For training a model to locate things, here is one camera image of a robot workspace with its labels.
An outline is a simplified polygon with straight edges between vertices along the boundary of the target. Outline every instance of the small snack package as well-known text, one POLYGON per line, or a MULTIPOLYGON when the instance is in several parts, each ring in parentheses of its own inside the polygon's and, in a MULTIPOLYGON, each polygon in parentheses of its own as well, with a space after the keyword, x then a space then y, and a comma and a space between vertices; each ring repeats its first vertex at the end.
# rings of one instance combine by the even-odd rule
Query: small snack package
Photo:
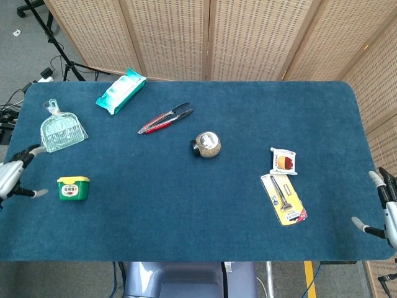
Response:
POLYGON ((273 147, 270 150, 273 152, 273 169, 270 170, 271 174, 298 174, 295 172, 295 152, 273 147))
POLYGON ((145 82, 146 77, 129 68, 125 76, 119 77, 104 95, 97 99, 96 104, 107 109, 111 115, 115 115, 145 85, 145 82))
POLYGON ((293 225, 307 218, 308 214, 287 175, 267 174, 261 176, 261 181, 282 225, 293 225))

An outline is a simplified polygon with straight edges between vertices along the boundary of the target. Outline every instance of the black wheel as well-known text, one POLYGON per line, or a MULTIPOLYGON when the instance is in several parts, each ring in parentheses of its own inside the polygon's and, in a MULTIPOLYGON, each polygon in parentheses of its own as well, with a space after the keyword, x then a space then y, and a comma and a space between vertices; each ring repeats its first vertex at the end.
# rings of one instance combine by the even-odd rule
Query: black wheel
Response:
POLYGON ((17 11, 17 15, 19 17, 25 17, 26 16, 26 14, 23 11, 17 11))

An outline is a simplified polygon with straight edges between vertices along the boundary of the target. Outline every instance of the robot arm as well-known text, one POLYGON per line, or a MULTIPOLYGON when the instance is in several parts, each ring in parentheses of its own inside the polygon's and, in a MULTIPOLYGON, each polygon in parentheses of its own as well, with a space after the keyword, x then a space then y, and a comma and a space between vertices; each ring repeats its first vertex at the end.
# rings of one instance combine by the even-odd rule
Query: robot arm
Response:
POLYGON ((15 154, 8 163, 0 165, 0 210, 2 209, 1 202, 14 194, 28 197, 40 197, 48 192, 47 189, 31 191, 20 186, 20 177, 24 169, 26 169, 35 156, 44 151, 44 147, 33 145, 15 154))
POLYGON ((369 175, 378 189, 380 204, 385 216, 385 229, 381 230, 365 225, 357 217, 352 217, 352 221, 364 233, 387 239, 389 245, 397 250, 397 183, 396 179, 384 168, 379 168, 379 172, 384 181, 373 171, 369 171, 369 175))

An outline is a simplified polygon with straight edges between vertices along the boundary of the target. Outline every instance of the metal pole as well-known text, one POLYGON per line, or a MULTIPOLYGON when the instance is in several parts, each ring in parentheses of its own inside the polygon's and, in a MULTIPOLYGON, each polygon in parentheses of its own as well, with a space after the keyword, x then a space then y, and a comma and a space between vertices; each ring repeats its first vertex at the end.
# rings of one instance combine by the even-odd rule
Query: metal pole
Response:
POLYGON ((267 298, 274 298, 272 262, 266 262, 267 298))

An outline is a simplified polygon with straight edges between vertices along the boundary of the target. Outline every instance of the green container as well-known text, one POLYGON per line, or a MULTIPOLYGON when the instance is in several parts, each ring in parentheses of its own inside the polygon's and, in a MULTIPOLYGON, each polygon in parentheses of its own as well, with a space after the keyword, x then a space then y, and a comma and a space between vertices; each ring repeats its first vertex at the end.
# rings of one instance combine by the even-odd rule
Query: green container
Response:
POLYGON ((56 180, 61 201, 82 201, 87 199, 89 179, 83 176, 61 177, 56 180))

